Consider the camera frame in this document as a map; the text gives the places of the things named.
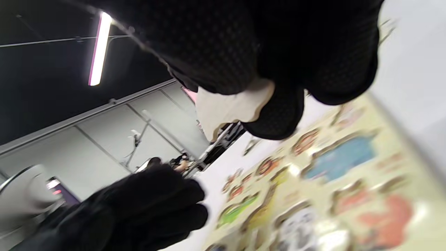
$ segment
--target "person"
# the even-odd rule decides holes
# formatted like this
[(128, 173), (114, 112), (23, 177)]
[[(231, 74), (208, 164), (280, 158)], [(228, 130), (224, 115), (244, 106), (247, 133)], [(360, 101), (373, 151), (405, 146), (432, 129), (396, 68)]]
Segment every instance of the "person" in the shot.
[(189, 155), (182, 153), (176, 159), (171, 159), (169, 164), (177, 172), (184, 172), (189, 167)]
[(151, 159), (149, 159), (149, 163), (147, 163), (147, 167), (146, 168), (150, 168), (154, 165), (161, 165), (161, 158), (160, 157), (153, 157)]

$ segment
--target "blue sticker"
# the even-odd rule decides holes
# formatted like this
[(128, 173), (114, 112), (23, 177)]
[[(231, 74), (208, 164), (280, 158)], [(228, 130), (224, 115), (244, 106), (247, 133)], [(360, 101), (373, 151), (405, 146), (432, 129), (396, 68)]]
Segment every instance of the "blue sticker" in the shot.
[(341, 178), (350, 169), (375, 157), (372, 139), (358, 136), (320, 155), (314, 160), (314, 166), (305, 174), (305, 178), (325, 176), (328, 181)]

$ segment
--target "gloved hand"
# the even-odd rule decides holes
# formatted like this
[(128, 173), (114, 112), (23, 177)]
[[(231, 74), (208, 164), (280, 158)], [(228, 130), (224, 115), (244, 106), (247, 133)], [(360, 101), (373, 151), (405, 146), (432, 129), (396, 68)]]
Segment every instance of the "gloved hand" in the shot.
[(204, 226), (203, 199), (195, 180), (157, 165), (59, 208), (12, 251), (159, 250)]

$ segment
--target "white wall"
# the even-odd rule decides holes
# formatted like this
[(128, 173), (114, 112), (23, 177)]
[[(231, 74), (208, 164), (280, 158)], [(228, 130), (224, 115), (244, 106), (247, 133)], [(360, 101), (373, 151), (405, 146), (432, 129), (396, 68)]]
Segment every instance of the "white wall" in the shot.
[(122, 105), (77, 124), (89, 137), (112, 155), (117, 161), (127, 161), (133, 150), (133, 133), (142, 134), (142, 143), (133, 155), (129, 167), (135, 170), (151, 157), (170, 160), (181, 154), (161, 135), (135, 114), (128, 106)]
[(81, 200), (129, 174), (74, 127), (0, 159), (9, 176), (34, 164), (43, 164), (48, 178), (57, 176)]
[(372, 93), (446, 180), (446, 1), (387, 0), (397, 21)]
[[(57, 176), (75, 195), (85, 199), (130, 173), (119, 161), (133, 149), (133, 140), (129, 138), (133, 136), (131, 130), (142, 133), (142, 142), (129, 163), (132, 171), (155, 156), (169, 161), (182, 151), (201, 155), (208, 143), (194, 122), (194, 105), (187, 100), (180, 85), (167, 87), (166, 92), (156, 91), (136, 103), (136, 109), (144, 108), (156, 114), (162, 122), (160, 127), (154, 126), (153, 121), (146, 126), (141, 114), (121, 104), (70, 123), (67, 129), (12, 152), (0, 153), (0, 170), (13, 176), (30, 165), (43, 164), (48, 169), (48, 178)], [(175, 136), (170, 135), (178, 135), (181, 141), (176, 142)]]
[(147, 110), (150, 114), (149, 118), (160, 124), (163, 127), (162, 131), (170, 132), (175, 139), (169, 135), (167, 137), (179, 148), (185, 148), (192, 155), (199, 157), (208, 147), (209, 143), (200, 131), (196, 118), (185, 113), (161, 91), (136, 99), (129, 105), (144, 117), (147, 116), (142, 111)]

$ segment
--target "pink sign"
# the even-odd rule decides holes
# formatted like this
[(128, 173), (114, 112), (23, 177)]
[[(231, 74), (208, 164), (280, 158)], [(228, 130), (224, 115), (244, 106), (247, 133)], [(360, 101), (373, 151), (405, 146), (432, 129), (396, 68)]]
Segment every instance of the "pink sign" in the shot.
[(181, 90), (183, 90), (189, 96), (189, 98), (192, 99), (192, 101), (195, 104), (195, 102), (197, 100), (197, 93), (190, 91), (189, 89), (185, 88), (184, 86), (181, 86)]

